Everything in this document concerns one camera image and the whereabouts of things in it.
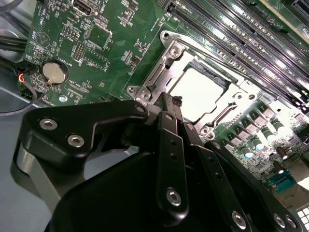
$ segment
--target screw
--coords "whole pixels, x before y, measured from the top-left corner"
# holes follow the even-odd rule
[[[193,131],[194,130],[194,126],[192,126],[190,123],[186,124],[187,128],[189,128],[189,130]]]
[[[237,211],[232,212],[232,219],[239,228],[242,230],[246,229],[246,221]]]
[[[58,127],[58,123],[50,118],[44,118],[39,122],[42,129],[52,131]]]
[[[68,100],[68,97],[65,96],[65,95],[60,95],[60,96],[59,96],[59,101],[61,101],[61,102],[67,102],[67,100]]]
[[[281,219],[281,217],[279,217],[278,214],[274,214],[274,219],[275,219],[275,221],[276,221],[276,223],[277,223],[278,225],[280,225],[282,228],[285,228],[285,223],[284,223],[284,221]]]
[[[201,129],[201,134],[206,135],[208,133],[208,131],[209,131],[208,128],[204,127],[204,128]]]
[[[182,203],[182,198],[180,197],[179,193],[173,189],[169,189],[166,192],[166,198],[173,206],[179,206]]]
[[[149,98],[149,93],[147,91],[143,91],[141,93],[141,96],[144,98],[144,99],[148,99]]]
[[[171,57],[173,57],[174,59],[178,58],[181,54],[179,47],[173,46],[170,51],[169,54]]]
[[[145,110],[143,108],[141,108],[140,106],[136,106],[136,109],[140,112],[145,112]]]
[[[135,93],[135,88],[130,87],[128,91],[129,91],[129,93]]]
[[[212,143],[217,149],[221,149],[221,146],[218,144],[218,143],[216,143],[216,142],[214,142],[214,143]]]
[[[285,218],[286,218],[286,220],[288,221],[288,223],[289,223],[294,229],[296,229],[297,226],[296,226],[295,222],[294,222],[288,215],[286,215]]]
[[[68,143],[73,147],[82,147],[85,144],[85,140],[81,136],[73,134],[68,137]]]
[[[169,114],[165,114],[165,116],[169,119],[169,120],[173,120],[173,117]]]

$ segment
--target black cable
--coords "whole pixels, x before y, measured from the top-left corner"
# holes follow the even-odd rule
[[[24,36],[28,37],[29,32],[19,24],[19,22],[11,16],[9,13],[1,15],[9,24],[11,24],[16,30],[22,33]]]
[[[35,103],[35,101],[38,99],[38,95],[37,92],[34,90],[34,88],[31,86],[30,83],[28,82],[23,82],[23,84],[31,91],[31,93],[33,94],[32,96],[32,100],[31,102],[26,105],[25,107],[18,109],[18,110],[14,110],[14,111],[9,111],[9,112],[3,112],[0,113],[0,116],[11,116],[11,115],[17,115],[19,113],[25,112],[26,110],[28,110],[29,108],[31,108],[33,106],[33,104]]]
[[[11,52],[25,52],[26,47],[20,45],[12,45],[6,43],[0,43],[0,49]]]
[[[9,4],[0,7],[0,16],[10,12],[12,9],[16,8],[19,4],[22,3],[23,0],[13,0]]]
[[[8,36],[0,35],[0,43],[5,44],[16,44],[16,45],[27,45],[27,40],[18,39],[18,38],[12,38]]]

